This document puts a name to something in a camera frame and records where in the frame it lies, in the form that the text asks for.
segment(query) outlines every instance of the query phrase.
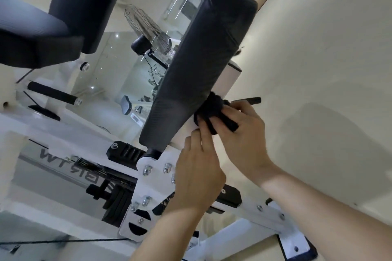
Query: bolt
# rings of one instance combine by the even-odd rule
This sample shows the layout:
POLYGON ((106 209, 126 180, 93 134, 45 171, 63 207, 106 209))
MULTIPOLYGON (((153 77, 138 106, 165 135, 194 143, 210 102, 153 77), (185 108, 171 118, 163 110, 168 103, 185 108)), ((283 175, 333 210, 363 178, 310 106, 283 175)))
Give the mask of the bolt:
POLYGON ((143 176, 148 176, 153 168, 150 165, 146 165, 143 170, 143 176))
POLYGON ((87 71, 90 68, 90 64, 87 62, 84 62, 81 66, 80 66, 80 70, 81 71, 87 71))
POLYGON ((144 199, 143 199, 142 205, 143 205, 144 207, 146 207, 146 206, 150 203, 150 200, 151 200, 151 197, 150 197, 150 196, 145 196, 144 199))
POLYGON ((164 167, 164 173, 169 173, 172 167, 173 165, 171 165, 170 163, 166 163, 164 167))
POLYGON ((79 105, 81 105, 82 102, 83 102, 82 99, 76 98, 76 100, 75 100, 75 102, 74 102, 74 105, 75 105, 75 106, 79 106, 79 105))
POLYGON ((138 202, 135 202, 135 203, 133 203, 133 204, 130 205, 130 211, 131 211, 131 212, 137 211, 138 208, 139 208, 139 203, 138 203, 138 202))

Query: white metal frame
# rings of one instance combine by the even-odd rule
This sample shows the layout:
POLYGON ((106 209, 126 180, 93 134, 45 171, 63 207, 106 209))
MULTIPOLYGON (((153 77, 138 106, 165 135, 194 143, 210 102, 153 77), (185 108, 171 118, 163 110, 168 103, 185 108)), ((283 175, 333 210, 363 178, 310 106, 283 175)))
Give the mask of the white metal frame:
MULTIPOLYGON (((83 60, 78 59, 61 65, 53 87, 70 93, 80 71, 81 63, 83 60)), ((70 114, 63 103, 48 100, 46 107, 59 116, 64 115, 68 119, 71 118, 73 121, 68 124, 44 117, 17 104, 15 91, 22 90, 28 81, 35 80, 42 75, 42 72, 42 70, 35 70, 16 85, 13 80, 10 80, 10 78, 14 78, 12 68, 0 65, 0 101, 3 104, 8 103, 0 108, 3 109, 0 112, 0 211, 6 210, 18 214, 77 238, 115 237, 113 235, 114 227, 109 224, 98 223, 99 221, 96 219, 69 207, 54 203, 23 188, 12 186, 11 180, 18 155, 26 140, 32 138, 47 145, 49 153, 59 158, 68 159, 73 155, 83 157, 93 163, 138 179, 132 204, 119 231, 121 235, 135 241, 135 243, 97 243, 97 245, 117 252, 131 254, 138 247, 136 242, 142 241, 145 235, 133 235, 128 228, 128 223, 140 225, 149 231, 159 219, 153 215, 151 210, 174 192, 173 179, 175 178, 176 161, 184 146, 185 137, 196 128, 196 125, 192 118, 188 120, 158 160, 148 157, 141 158, 137 162, 138 170, 128 168, 110 161, 106 157, 107 149, 118 138, 107 134, 76 115, 70 114), (168 163, 172 167, 169 171, 164 172, 168 163), (151 166, 151 172, 144 176, 144 169, 148 165, 151 166), (143 204, 146 199, 148 199, 148 204, 143 204), (145 219, 140 223, 140 217, 131 212, 132 207, 149 211, 151 221, 145 219)), ((236 68, 228 65, 214 86, 213 92, 224 97, 239 75, 240 72, 236 68)), ((277 206, 269 207, 242 197, 242 204, 237 208, 218 202, 215 202, 213 207, 235 214, 241 219, 210 238, 201 237, 197 241, 192 239, 184 259, 188 261, 219 261, 273 234, 282 236, 282 244, 288 258, 295 257, 310 249, 303 234, 288 217, 282 214, 277 206), (294 247, 299 248, 298 252, 294 251, 294 247)))

